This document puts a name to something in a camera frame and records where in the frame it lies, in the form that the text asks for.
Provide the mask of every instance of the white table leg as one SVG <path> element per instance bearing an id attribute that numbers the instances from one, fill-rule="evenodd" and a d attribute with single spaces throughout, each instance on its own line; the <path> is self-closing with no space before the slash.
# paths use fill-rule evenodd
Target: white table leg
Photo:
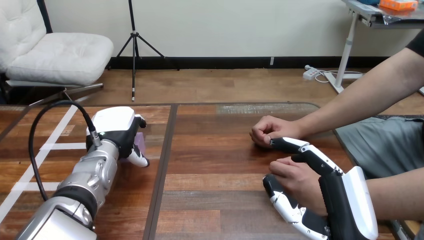
<path id="1" fill-rule="evenodd" d="M 356 29 L 358 18 L 359 18 L 359 15 L 356 12 L 354 12 L 352 24 L 350 25 L 349 35 L 347 36 L 346 44 L 344 45 L 344 50 L 341 56 L 341 62 L 340 62 L 340 66 L 338 67 L 336 78 L 334 78 L 333 74 L 331 73 L 324 74 L 325 77 L 330 82 L 330 84 L 338 93 L 341 93 L 343 91 L 342 80 L 345 77 L 346 65 L 348 64 L 349 54 L 351 53 L 351 48 L 352 48 L 352 43 L 354 41 L 355 29 Z"/>

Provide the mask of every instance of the white robotic hand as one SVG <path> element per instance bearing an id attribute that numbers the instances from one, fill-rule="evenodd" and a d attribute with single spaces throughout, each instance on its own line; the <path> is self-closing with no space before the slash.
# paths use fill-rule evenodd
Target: white robotic hand
<path id="1" fill-rule="evenodd" d="M 328 217 L 320 217 L 307 208 L 299 208 L 284 192 L 272 174 L 263 178 L 263 186 L 274 207 L 300 233 L 312 240 L 375 240 L 378 227 L 364 173 L 355 166 L 345 174 L 333 161 L 309 142 L 281 137 L 271 139 L 274 149 L 307 163 L 317 172 Z"/>
<path id="2" fill-rule="evenodd" d="M 119 157 L 138 167 L 148 167 L 149 160 L 134 144 L 138 128 L 146 127 L 146 120 L 129 106 L 110 107 L 98 111 L 92 118 L 101 140 L 108 139 L 119 148 Z M 91 147 L 90 132 L 86 130 L 87 149 Z"/>

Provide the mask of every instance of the power cord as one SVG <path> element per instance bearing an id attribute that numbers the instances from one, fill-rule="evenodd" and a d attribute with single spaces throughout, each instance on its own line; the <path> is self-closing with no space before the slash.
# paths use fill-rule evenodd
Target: power cord
<path id="1" fill-rule="evenodd" d="M 311 66 L 309 66 L 309 65 L 306 65 L 305 66 L 305 70 L 309 70 L 309 69 L 311 69 L 312 67 Z M 327 81 L 321 81 L 321 80 L 318 80 L 318 77 L 319 76 L 324 76 L 324 74 L 325 73 L 331 73 L 331 74 L 334 74 L 334 75 L 336 75 L 337 76 L 337 73 L 339 72 L 339 71 L 337 71 L 337 70 L 329 70 L 329 71 L 325 71 L 325 70 L 319 70 L 319 69 L 317 69 L 318 71 L 319 71 L 319 74 L 318 75 L 316 75 L 315 76 L 315 80 L 317 81 L 317 82 L 320 82 L 320 83 L 328 83 L 329 81 L 327 80 Z M 345 73 L 347 73 L 347 74 L 363 74 L 362 72 L 359 72 L 359 71 L 344 71 Z"/>
<path id="2" fill-rule="evenodd" d="M 32 123 L 31 130 L 29 131 L 28 151 L 29 151 L 29 159 L 31 160 L 31 164 L 32 164 L 32 169 L 34 169 L 34 176 L 35 176 L 35 179 L 37 181 L 37 185 L 38 185 L 41 197 L 44 201 L 47 201 L 49 198 L 47 197 L 46 191 L 44 190 L 43 183 L 42 183 L 41 178 L 40 178 L 40 173 L 39 173 L 39 169 L 38 169 L 38 166 L 37 166 L 36 158 L 34 156 L 34 134 L 36 132 L 36 127 L 37 127 L 37 124 L 39 123 L 41 117 L 48 110 L 50 110 L 54 107 L 57 107 L 57 106 L 61 106 L 61 105 L 74 105 L 74 106 L 76 106 L 81 111 L 82 116 L 84 117 L 85 122 L 87 123 L 87 127 L 88 127 L 88 130 L 89 130 L 90 135 L 91 135 L 91 140 L 93 141 L 93 143 L 98 143 L 98 144 L 95 144 L 96 147 L 98 147 L 99 143 L 100 143 L 99 136 L 97 135 L 97 132 L 96 132 L 96 127 L 94 126 L 93 121 L 91 120 L 89 114 L 86 112 L 86 110 L 80 104 L 78 104 L 75 101 L 70 101 L 70 100 L 57 101 L 57 102 L 54 102 L 54 103 L 44 107 L 38 113 L 38 115 L 34 119 L 34 122 Z"/>

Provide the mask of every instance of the tripod stand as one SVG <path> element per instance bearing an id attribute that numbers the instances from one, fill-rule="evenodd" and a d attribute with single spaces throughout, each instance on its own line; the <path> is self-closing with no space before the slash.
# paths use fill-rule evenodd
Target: tripod stand
<path id="1" fill-rule="evenodd" d="M 150 43 L 148 43 L 142 36 L 140 36 L 140 34 L 136 31 L 136 25 L 134 24 L 134 14 L 133 14 L 132 0 L 128 0 L 128 5 L 129 5 L 129 15 L 131 17 L 132 33 L 130 34 L 125 45 L 122 47 L 122 49 L 120 50 L 120 52 L 116 56 L 116 59 L 118 59 L 121 56 L 122 52 L 127 47 L 128 43 L 132 40 L 132 98 L 131 98 L 131 100 L 134 102 L 134 100 L 136 99 L 136 64 L 137 64 L 137 60 L 141 59 L 141 57 L 139 55 L 139 46 L 137 44 L 137 38 L 141 39 L 145 44 L 147 44 L 147 46 L 149 46 L 157 54 L 159 54 L 159 56 L 161 56 L 162 59 L 169 62 L 174 69 L 179 71 L 180 68 L 178 68 L 175 64 L 173 64 L 171 61 L 169 61 L 169 59 L 167 59 L 164 55 L 162 55 L 162 53 L 160 53 L 158 50 L 156 50 L 156 48 L 154 48 L 152 45 L 150 45 Z M 106 68 L 108 70 L 110 70 L 111 69 L 111 63 L 109 63 L 109 65 L 106 66 Z"/>

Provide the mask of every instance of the silver robotic arm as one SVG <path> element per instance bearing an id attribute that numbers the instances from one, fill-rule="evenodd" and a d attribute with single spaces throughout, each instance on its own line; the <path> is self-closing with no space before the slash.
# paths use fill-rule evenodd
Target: silver robotic arm
<path id="1" fill-rule="evenodd" d="M 138 128 L 146 127 L 146 121 L 134 110 L 107 108 L 97 112 L 92 121 L 99 142 L 87 130 L 87 154 L 59 184 L 53 197 L 36 211 L 17 240 L 96 240 L 93 220 L 111 189 L 118 159 L 149 166 L 134 144 Z"/>
<path id="2" fill-rule="evenodd" d="M 316 215 L 284 192 L 272 174 L 263 178 L 263 186 L 283 219 L 311 240 L 375 240 L 377 220 L 364 173 L 355 166 L 344 173 L 324 153 L 309 142 L 281 137 L 271 139 L 274 149 L 297 154 L 291 159 L 307 163 L 317 172 L 328 217 Z"/>

